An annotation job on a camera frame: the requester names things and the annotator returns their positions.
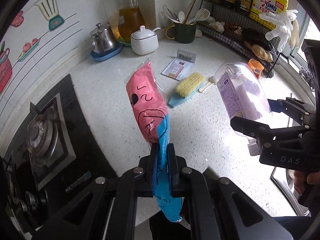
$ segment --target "stainless steel teapot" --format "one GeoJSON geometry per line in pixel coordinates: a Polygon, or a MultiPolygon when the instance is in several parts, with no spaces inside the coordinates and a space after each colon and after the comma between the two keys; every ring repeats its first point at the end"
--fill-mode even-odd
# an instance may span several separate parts
{"type": "Polygon", "coordinates": [[[108,51],[117,48],[118,41],[113,35],[111,25],[109,23],[101,25],[96,24],[96,28],[90,32],[92,37],[92,50],[98,54],[106,55],[108,51]]]}

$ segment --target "fruit sticker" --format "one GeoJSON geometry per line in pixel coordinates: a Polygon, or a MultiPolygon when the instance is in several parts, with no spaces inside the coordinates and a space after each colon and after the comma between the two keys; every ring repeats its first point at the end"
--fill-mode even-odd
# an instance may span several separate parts
{"type": "Polygon", "coordinates": [[[4,50],[4,42],[0,49],[0,93],[4,90],[12,76],[12,66],[8,58],[10,49],[4,50]]]}
{"type": "Polygon", "coordinates": [[[26,42],[26,44],[23,45],[22,52],[20,53],[20,56],[18,57],[18,61],[23,61],[28,55],[39,45],[39,41],[37,38],[34,38],[31,43],[26,42]]]}
{"type": "Polygon", "coordinates": [[[10,25],[13,26],[13,27],[19,27],[23,23],[23,20],[24,20],[22,14],[23,14],[23,11],[20,11],[16,15],[16,17],[13,19],[13,21],[12,21],[12,23],[10,25]]]}

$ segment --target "person's hand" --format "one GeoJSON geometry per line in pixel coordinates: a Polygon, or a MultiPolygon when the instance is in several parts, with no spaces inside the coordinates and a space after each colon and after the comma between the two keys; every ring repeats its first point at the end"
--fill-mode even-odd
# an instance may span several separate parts
{"type": "Polygon", "coordinates": [[[320,184],[320,171],[307,174],[302,171],[294,171],[294,189],[301,196],[305,190],[305,183],[310,185],[320,184]]]}

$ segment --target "orange package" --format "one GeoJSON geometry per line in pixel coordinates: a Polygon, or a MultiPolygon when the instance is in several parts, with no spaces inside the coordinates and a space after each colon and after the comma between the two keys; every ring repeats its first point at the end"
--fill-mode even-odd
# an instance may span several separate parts
{"type": "Polygon", "coordinates": [[[259,61],[252,58],[249,60],[248,66],[251,68],[253,73],[259,79],[262,74],[262,70],[264,70],[264,67],[262,66],[262,64],[259,61]]]}

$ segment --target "pink plastic bag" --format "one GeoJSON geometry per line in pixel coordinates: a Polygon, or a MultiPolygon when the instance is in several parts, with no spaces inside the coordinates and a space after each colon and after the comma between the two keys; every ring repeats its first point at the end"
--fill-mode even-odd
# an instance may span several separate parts
{"type": "Polygon", "coordinates": [[[126,89],[143,137],[150,143],[158,143],[169,131],[168,109],[156,85],[150,61],[132,75],[126,89]],[[158,133],[160,124],[163,129],[158,133]]]}
{"type": "Polygon", "coordinates": [[[169,143],[169,115],[166,103],[160,94],[150,61],[140,67],[126,86],[143,137],[159,144],[158,161],[154,170],[153,194],[165,216],[171,222],[181,221],[182,198],[173,198],[169,190],[167,170],[167,145],[169,143]]]}

